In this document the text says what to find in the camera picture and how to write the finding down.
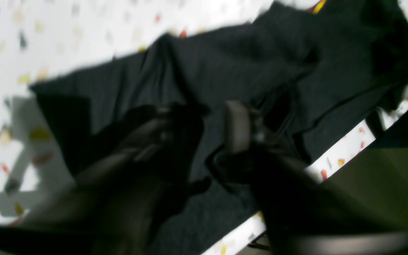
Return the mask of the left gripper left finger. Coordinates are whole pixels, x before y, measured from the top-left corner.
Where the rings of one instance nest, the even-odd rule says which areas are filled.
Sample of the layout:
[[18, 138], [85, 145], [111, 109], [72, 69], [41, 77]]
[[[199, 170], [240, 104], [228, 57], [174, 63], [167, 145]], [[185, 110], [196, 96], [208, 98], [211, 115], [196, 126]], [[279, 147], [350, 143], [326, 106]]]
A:
[[7, 255], [144, 255], [159, 227], [208, 189], [191, 182], [203, 135], [192, 106], [137, 108], [124, 139], [83, 169], [76, 184], [31, 210], [18, 224], [0, 226]]

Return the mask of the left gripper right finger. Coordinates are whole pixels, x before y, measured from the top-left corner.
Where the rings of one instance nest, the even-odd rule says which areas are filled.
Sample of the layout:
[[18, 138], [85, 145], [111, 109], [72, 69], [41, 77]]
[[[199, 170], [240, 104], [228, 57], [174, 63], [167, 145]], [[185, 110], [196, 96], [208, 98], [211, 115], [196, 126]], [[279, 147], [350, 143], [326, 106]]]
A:
[[275, 255], [408, 255], [408, 224], [318, 184], [244, 103], [225, 103], [225, 144], [210, 165], [227, 190], [250, 188]]

